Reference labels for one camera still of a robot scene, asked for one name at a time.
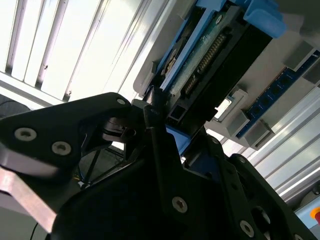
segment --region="cable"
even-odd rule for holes
[[[36,224],[34,225],[34,228],[33,228],[32,233],[31,233],[30,240],[32,240],[32,238],[34,237],[35,230],[36,230],[36,227],[37,227],[37,226],[38,226],[38,223],[36,223]]]
[[[79,173],[79,177],[81,178],[81,181],[83,182],[85,180],[85,177],[84,175],[82,174],[81,172],[81,169],[80,169],[80,165],[78,164],[78,173]]]
[[[4,101],[4,102],[0,103],[0,107],[1,107],[2,105],[4,105],[4,104],[8,104],[8,103],[17,103],[17,101],[15,101],[15,100],[7,100],[7,101]]]
[[[101,152],[101,151],[98,150],[98,151],[96,151],[95,154],[94,154],[94,157],[93,157],[93,159],[92,159],[92,162],[91,162],[91,164],[90,164],[90,167],[89,167],[88,171],[86,172],[86,175],[85,175],[84,180],[83,180],[83,183],[84,183],[85,185],[87,185],[87,184],[89,183],[91,174],[92,174],[92,172],[93,172],[93,170],[94,170],[94,168],[95,168],[95,165],[96,165],[96,163],[97,163],[97,160],[98,160],[98,157],[99,157],[99,155],[100,155],[100,152]]]
[[[28,110],[30,110],[29,107],[27,107],[26,105],[24,105],[24,104],[22,104],[22,103],[20,103],[20,102],[18,102],[18,101],[15,101],[15,100],[7,100],[7,101],[4,101],[4,102],[0,103],[0,107],[1,107],[2,105],[4,105],[4,104],[8,104],[8,103],[21,104],[22,106],[24,106],[24,107],[26,107]]]

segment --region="screw head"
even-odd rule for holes
[[[125,105],[126,104],[126,102],[124,100],[122,100],[121,98],[118,98],[116,101],[121,105]]]
[[[14,131],[14,136],[20,141],[30,142],[37,137],[37,133],[32,128],[21,127]]]
[[[239,160],[240,160],[240,162],[242,162],[243,164],[246,163],[246,160],[245,160],[242,156],[239,156]]]
[[[218,141],[218,139],[216,139],[215,137],[211,137],[211,140],[212,140],[212,142],[213,143],[215,143],[215,144],[219,144],[220,142]]]
[[[304,239],[302,237],[300,237],[298,234],[295,234],[294,240],[304,240]]]
[[[71,146],[65,141],[56,141],[51,146],[52,152],[60,156],[67,156],[71,153]]]
[[[182,214],[186,213],[188,210],[186,201],[179,196],[175,196],[174,198],[172,198],[172,206],[175,210]]]
[[[253,238],[255,236],[255,231],[252,226],[245,220],[240,222],[240,228],[242,231],[248,235],[248,237]]]
[[[220,15],[220,16],[216,19],[215,24],[218,25],[218,24],[221,22],[222,18],[223,18],[223,16]]]

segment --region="blue connector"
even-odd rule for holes
[[[286,31],[278,4],[273,0],[231,0],[246,10],[243,19],[272,38],[279,38]]]

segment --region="blue terminal strip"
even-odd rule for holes
[[[273,0],[231,0],[246,10],[243,19],[272,38],[279,38],[286,31],[278,4]]]
[[[316,50],[297,71],[293,71],[286,67],[246,111],[249,122],[240,130],[236,137],[243,137],[258,119],[260,119],[260,117],[291,87],[291,85],[316,62],[319,56],[320,51]]]

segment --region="blue plastic bracket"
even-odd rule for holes
[[[165,127],[166,132],[173,135],[176,147],[178,148],[179,154],[181,155],[184,152],[184,150],[189,146],[191,138],[187,134],[174,129],[169,125],[166,125]]]
[[[283,16],[278,4],[273,0],[231,0],[243,7],[246,12],[243,19],[265,32],[272,38],[279,38],[286,31]]]
[[[212,19],[212,16],[214,14],[214,11],[211,9],[206,9],[200,18],[200,21],[198,22],[197,26],[195,27],[193,33],[191,34],[188,42],[184,46],[183,50],[181,51],[179,57],[175,61],[171,71],[169,72],[168,76],[163,81],[160,88],[163,90],[168,90],[169,86],[171,85],[171,82],[173,79],[175,79],[176,75],[178,74],[179,70],[185,63],[187,57],[191,53],[192,49],[196,45],[198,39],[201,37],[202,33],[206,29],[207,25],[209,24],[210,20]]]
[[[198,0],[196,6],[220,12],[227,0]]]

